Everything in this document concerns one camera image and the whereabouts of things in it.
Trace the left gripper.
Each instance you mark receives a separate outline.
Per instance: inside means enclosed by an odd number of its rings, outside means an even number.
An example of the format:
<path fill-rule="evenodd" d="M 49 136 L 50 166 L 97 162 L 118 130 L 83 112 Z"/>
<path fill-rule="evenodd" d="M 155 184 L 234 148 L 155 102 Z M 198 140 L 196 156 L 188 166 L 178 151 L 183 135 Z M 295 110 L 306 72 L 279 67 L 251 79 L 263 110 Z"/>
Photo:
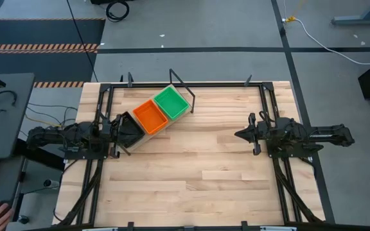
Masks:
<path fill-rule="evenodd" d="M 119 143 L 131 143 L 134 140 L 134 129 L 130 127 L 120 127 L 122 124 L 121 114 L 117 114 L 116 118 L 112 121 L 103 114 L 100 114 L 100 117 L 102 119 L 102 129 L 98 134 L 99 143 L 96 147 L 96 151 L 99 153 L 105 153 L 105 149 L 109 147 L 110 143 L 113 143 L 113 146 L 109 151 L 109 155 L 112 158 L 119 158 Z"/>

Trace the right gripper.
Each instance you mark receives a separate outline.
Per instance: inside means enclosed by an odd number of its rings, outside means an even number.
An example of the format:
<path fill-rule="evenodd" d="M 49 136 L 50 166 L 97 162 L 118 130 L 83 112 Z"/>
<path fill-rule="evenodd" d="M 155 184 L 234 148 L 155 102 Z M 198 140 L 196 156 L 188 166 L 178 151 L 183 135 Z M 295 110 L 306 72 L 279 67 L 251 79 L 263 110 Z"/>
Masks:
<path fill-rule="evenodd" d="M 274 122 L 273 119 L 270 118 L 267 112 L 259 112 L 259 116 L 262 118 L 262 121 L 256 122 L 256 114 L 251 113 L 251 125 L 253 126 L 253 143 L 254 149 L 253 154 L 259 155 L 261 153 L 261 146 L 259 144 L 259 140 L 267 140 L 269 138 L 269 132 L 272 128 L 271 122 Z M 241 138 L 248 143 L 252 143 L 252 137 L 250 135 L 244 134 L 251 134 L 252 133 L 252 126 L 247 126 L 243 130 L 235 132 L 235 135 L 238 138 Z"/>

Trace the black hazard-striped floor mat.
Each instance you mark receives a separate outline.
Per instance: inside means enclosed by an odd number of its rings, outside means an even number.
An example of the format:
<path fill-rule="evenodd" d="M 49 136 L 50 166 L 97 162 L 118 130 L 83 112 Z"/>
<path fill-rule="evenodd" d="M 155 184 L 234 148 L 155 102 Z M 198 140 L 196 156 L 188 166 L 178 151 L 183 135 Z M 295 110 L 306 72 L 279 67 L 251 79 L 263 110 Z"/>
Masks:
<path fill-rule="evenodd" d="M 32 73 L 38 88 L 81 87 L 93 67 L 105 20 L 0 19 L 0 74 Z"/>

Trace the grey desk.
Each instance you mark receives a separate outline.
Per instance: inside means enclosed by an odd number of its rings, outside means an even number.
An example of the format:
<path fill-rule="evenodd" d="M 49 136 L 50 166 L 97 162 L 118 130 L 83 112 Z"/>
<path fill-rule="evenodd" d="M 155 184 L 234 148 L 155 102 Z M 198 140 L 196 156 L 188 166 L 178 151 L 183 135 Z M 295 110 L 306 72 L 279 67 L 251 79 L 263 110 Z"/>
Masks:
<path fill-rule="evenodd" d="M 0 88 L 0 159 L 13 155 L 35 75 L 0 74 L 6 87 Z"/>

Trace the grey table leg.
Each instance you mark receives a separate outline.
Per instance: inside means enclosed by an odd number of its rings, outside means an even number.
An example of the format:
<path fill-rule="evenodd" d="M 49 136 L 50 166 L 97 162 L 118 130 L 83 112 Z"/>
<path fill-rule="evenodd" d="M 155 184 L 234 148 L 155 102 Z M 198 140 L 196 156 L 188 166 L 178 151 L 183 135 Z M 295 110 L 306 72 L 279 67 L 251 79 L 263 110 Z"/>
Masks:
<path fill-rule="evenodd" d="M 338 16 L 331 20 L 332 25 L 363 25 L 370 24 L 370 8 L 361 15 Z"/>

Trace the wooden shelf with black frame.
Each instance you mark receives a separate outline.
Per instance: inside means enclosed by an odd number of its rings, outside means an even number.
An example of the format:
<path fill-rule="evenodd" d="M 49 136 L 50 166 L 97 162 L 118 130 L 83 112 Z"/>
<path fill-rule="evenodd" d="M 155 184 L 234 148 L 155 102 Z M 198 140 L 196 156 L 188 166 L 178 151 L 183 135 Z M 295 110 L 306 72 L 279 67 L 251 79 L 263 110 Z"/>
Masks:
<path fill-rule="evenodd" d="M 111 121 L 116 118 L 111 118 L 114 92 L 117 88 L 125 87 L 128 89 L 135 87 L 161 88 L 161 90 L 142 101 L 138 106 L 126 111 L 130 113 L 145 132 L 142 139 L 127 149 L 129 151 L 129 153 L 126 153 L 127 155 L 131 155 L 140 145 L 167 129 L 186 114 L 194 113 L 196 95 L 189 88 L 189 85 L 185 83 L 173 69 L 170 69 L 168 82 L 134 83 L 132 76 L 129 75 L 127 84 L 102 83 L 100 85 L 98 104 L 96 107 L 96 117 L 103 114 Z"/>

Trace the black aluminium rig frame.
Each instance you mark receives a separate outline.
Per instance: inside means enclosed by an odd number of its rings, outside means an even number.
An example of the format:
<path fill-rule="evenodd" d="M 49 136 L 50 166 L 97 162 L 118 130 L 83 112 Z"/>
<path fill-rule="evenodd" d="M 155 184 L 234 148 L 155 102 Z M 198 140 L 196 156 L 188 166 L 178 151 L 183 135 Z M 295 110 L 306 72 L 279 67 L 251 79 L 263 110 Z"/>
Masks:
<path fill-rule="evenodd" d="M 257 83 L 188 82 L 179 92 L 193 113 L 118 159 L 103 162 L 96 227 L 174 231 L 240 230 L 246 222 L 280 225 L 283 216 L 272 159 L 253 155 L 235 133 L 262 110 Z"/>

